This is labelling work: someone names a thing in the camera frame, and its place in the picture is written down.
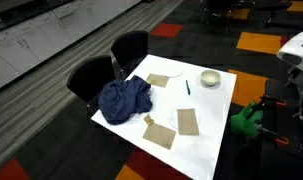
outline blue cloth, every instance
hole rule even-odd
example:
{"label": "blue cloth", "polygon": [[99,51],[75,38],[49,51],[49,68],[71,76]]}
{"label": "blue cloth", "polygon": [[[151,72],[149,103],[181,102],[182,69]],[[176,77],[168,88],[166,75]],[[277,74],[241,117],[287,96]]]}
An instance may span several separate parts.
{"label": "blue cloth", "polygon": [[150,111],[152,102],[148,94],[151,85],[138,76],[130,80],[114,80],[103,87],[98,100],[99,108],[110,124],[121,124],[133,113]]}

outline cardboard piece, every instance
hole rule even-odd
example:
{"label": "cardboard piece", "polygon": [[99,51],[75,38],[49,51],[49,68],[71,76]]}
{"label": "cardboard piece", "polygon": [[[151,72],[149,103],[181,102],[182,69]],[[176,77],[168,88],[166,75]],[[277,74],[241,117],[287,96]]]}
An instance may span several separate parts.
{"label": "cardboard piece", "polygon": [[194,109],[178,109],[179,134],[199,135],[199,128]]}
{"label": "cardboard piece", "polygon": [[169,78],[166,76],[157,75],[157,74],[149,74],[146,82],[151,85],[165,87],[167,85],[168,80],[169,80]]}
{"label": "cardboard piece", "polygon": [[176,132],[158,124],[151,124],[143,138],[164,148],[171,149]]}
{"label": "cardboard piece", "polygon": [[146,117],[143,118],[144,121],[148,124],[148,126],[150,126],[151,124],[154,123],[154,120],[151,119],[150,114],[148,114]]}

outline white table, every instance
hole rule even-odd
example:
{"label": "white table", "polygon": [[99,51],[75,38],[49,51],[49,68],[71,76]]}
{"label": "white table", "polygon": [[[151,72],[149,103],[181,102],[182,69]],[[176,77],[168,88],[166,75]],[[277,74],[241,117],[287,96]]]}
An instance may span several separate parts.
{"label": "white table", "polygon": [[[99,110],[92,120],[192,179],[213,179],[236,75],[218,71],[220,85],[204,88],[200,84],[200,74],[208,68],[148,55],[127,79],[137,75],[146,80],[150,73],[161,74],[170,69],[183,69],[184,72],[179,77],[170,78],[165,88],[151,87],[153,108],[150,112],[136,114],[121,125],[110,125]],[[190,96],[186,80],[190,85]],[[199,136],[179,135],[169,123],[173,109],[185,104],[197,107],[201,119]],[[143,118],[147,114],[155,123],[177,131],[170,150],[142,137],[147,128]]]}

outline green pen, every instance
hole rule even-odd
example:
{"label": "green pen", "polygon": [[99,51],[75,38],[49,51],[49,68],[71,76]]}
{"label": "green pen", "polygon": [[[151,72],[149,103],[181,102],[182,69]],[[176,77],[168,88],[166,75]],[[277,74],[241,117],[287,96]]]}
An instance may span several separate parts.
{"label": "green pen", "polygon": [[190,87],[189,87],[188,80],[185,80],[185,83],[187,84],[187,90],[188,90],[188,94],[190,95],[190,94],[191,94],[191,91],[190,91]]}

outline white bowl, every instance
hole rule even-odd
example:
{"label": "white bowl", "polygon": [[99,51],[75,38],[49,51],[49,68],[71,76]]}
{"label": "white bowl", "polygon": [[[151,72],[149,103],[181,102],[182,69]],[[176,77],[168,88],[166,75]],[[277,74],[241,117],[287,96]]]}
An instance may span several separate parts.
{"label": "white bowl", "polygon": [[213,70],[203,71],[201,74],[201,82],[207,86],[214,86],[220,82],[220,74]]}

